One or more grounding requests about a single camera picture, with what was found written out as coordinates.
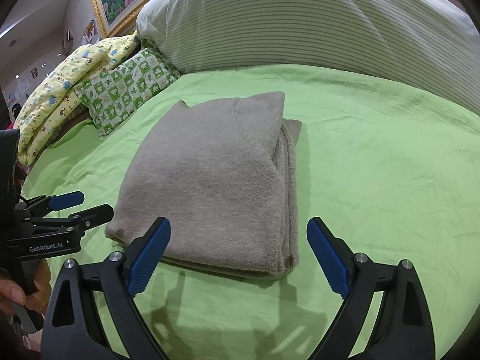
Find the person's left hand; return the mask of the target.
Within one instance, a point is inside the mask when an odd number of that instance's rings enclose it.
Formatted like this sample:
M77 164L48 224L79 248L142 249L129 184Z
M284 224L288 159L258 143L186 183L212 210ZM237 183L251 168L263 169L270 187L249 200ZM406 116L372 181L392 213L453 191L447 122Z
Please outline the person's left hand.
M42 259L37 265L34 276L37 291L26 295L18 283L13 281L6 272L1 271L1 311L5 314L15 314L12 303L16 303L39 314L45 314L51 295L50 279L49 265L45 259Z

